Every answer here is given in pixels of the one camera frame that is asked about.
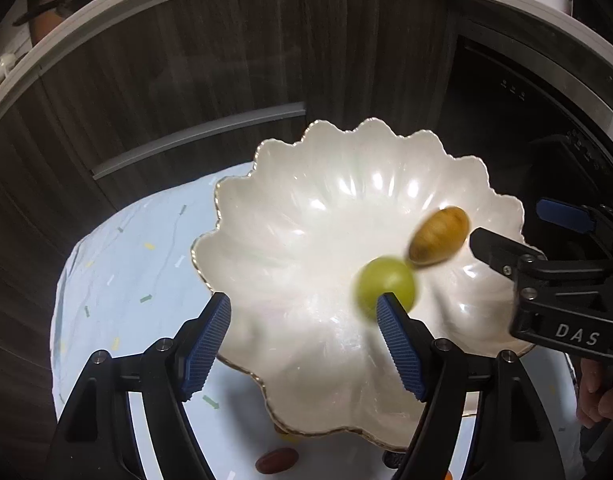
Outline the person right hand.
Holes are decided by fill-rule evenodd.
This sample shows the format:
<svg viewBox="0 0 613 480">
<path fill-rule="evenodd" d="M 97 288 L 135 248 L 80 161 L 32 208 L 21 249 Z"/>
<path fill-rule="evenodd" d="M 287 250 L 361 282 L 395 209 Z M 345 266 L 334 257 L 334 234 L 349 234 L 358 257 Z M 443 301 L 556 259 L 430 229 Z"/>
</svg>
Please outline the person right hand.
<svg viewBox="0 0 613 480">
<path fill-rule="evenodd" d="M 608 388 L 608 371 L 598 362 L 581 359 L 581 379 L 576 417 L 591 429 L 604 419 L 613 420 L 613 387 Z"/>
</svg>

